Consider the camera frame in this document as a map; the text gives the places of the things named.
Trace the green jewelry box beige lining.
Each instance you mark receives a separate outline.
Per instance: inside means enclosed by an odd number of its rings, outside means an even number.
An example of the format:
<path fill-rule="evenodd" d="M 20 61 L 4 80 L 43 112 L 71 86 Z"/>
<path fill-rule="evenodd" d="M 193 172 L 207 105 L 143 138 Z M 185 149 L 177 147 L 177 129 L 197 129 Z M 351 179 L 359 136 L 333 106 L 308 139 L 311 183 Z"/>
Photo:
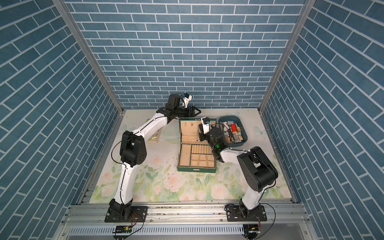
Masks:
<path fill-rule="evenodd" d="M 199 141 L 198 126 L 201 119 L 179 120 L 180 153 L 177 169 L 179 172 L 215 173 L 217 164 L 212 148 L 206 141 Z"/>

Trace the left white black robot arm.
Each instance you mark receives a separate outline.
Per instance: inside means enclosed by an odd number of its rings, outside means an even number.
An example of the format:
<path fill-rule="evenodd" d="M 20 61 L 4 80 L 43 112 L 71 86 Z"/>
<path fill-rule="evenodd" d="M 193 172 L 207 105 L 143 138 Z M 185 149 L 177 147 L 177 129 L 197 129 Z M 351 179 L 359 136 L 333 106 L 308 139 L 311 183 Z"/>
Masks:
<path fill-rule="evenodd" d="M 116 214 L 127 220 L 131 216 L 133 186 L 138 165 L 147 157 L 146 144 L 149 138 L 174 119 L 191 118 L 201 113 L 189 104 L 192 96 L 188 93 L 171 94 L 167 104 L 158 109 L 153 117 L 136 130 L 123 133 L 119 142 L 122 173 L 114 198 L 110 201 L 109 214 Z"/>

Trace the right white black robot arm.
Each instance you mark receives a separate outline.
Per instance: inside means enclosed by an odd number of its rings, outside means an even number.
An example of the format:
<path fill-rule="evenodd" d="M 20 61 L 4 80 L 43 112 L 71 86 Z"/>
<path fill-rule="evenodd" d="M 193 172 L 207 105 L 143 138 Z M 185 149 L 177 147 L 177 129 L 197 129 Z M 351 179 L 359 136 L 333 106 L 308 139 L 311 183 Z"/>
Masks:
<path fill-rule="evenodd" d="M 224 132 L 212 126 L 209 118 L 201 119 L 199 140 L 207 141 L 214 159 L 222 163 L 238 164 L 248 184 L 245 195 L 240 200 L 243 215 L 256 210 L 265 191 L 272 188 L 279 176 L 277 169 L 260 147 L 250 150 L 235 150 L 225 143 Z"/>

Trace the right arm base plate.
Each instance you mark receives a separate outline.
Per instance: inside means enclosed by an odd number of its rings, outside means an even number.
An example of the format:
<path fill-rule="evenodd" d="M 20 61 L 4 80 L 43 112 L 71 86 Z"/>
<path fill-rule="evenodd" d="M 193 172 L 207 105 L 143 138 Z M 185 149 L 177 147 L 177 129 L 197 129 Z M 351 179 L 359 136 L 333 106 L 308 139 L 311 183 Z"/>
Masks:
<path fill-rule="evenodd" d="M 267 215 L 265 207 L 257 206 L 252 210 L 248 210 L 244 206 L 228 204 L 224 207 L 228 222 L 266 222 Z"/>

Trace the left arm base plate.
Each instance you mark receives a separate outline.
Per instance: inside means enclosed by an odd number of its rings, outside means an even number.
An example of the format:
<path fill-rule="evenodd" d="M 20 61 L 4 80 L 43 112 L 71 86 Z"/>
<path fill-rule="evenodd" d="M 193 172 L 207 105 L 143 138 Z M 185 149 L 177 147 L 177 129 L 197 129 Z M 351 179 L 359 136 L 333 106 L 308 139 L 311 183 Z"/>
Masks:
<path fill-rule="evenodd" d="M 148 213 L 147 206 L 109 207 L 105 223 L 144 223 Z"/>

